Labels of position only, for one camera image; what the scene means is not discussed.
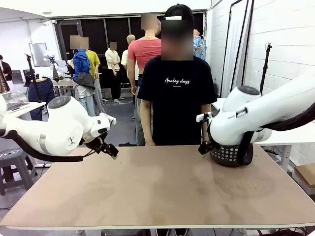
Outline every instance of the blue floral shirt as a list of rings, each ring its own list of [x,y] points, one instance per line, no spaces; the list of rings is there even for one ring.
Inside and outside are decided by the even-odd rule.
[[[193,38],[194,56],[206,60],[206,46],[200,36]]]

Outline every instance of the black shoe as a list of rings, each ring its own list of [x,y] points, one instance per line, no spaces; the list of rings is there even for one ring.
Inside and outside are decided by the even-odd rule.
[[[186,236],[188,233],[188,229],[175,229],[176,236]]]
[[[169,229],[157,229],[157,236],[168,236]]]

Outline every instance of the white curtain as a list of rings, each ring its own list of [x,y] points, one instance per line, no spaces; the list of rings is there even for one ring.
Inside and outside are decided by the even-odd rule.
[[[246,9],[247,0],[243,0],[240,3],[232,7],[231,23],[228,33],[226,57],[223,72],[223,85],[221,97],[227,97],[230,94],[230,88],[234,73],[235,61],[237,57],[237,50],[239,46],[239,40],[242,32],[242,25],[244,20],[244,14]],[[241,39],[241,46],[239,56],[236,64],[236,71],[234,76],[233,88],[240,85],[242,82],[244,56],[246,49],[247,33],[249,28],[249,15],[251,10],[252,1],[249,0],[243,35]]]

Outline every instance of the yellow shirt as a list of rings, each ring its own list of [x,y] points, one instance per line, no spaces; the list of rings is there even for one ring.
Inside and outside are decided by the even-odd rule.
[[[93,76],[94,79],[98,79],[99,76],[97,78],[95,77],[95,67],[97,65],[100,65],[98,56],[96,52],[93,52],[91,50],[86,51],[86,54],[88,55],[90,60],[90,74]]]

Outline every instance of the brown tabletop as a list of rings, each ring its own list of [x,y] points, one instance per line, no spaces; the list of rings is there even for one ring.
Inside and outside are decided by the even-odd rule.
[[[34,229],[276,228],[315,225],[315,204],[260,147],[229,168],[198,146],[120,147],[56,163],[0,225]],[[72,154],[84,154],[78,148]]]

